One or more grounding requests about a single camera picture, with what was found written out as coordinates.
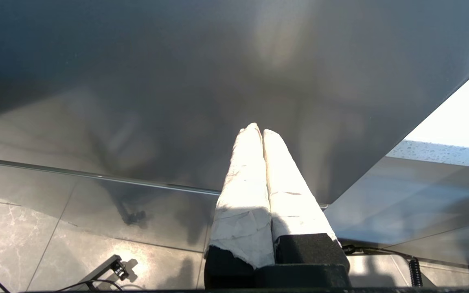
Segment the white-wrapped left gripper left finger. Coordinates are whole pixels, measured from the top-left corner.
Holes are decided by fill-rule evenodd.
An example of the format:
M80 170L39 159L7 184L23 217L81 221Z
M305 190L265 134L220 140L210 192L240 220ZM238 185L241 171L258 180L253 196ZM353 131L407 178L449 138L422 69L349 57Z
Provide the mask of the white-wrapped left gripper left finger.
M263 138L255 123L236 136L204 258L207 289L254 287L255 271L275 264Z

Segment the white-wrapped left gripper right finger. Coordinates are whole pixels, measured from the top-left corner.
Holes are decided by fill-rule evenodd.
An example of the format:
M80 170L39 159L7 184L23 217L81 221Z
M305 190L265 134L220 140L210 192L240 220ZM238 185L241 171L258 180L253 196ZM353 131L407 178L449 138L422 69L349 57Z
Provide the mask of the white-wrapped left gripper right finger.
M282 137L264 130L263 150L276 262L334 265L350 271L350 263L333 228Z

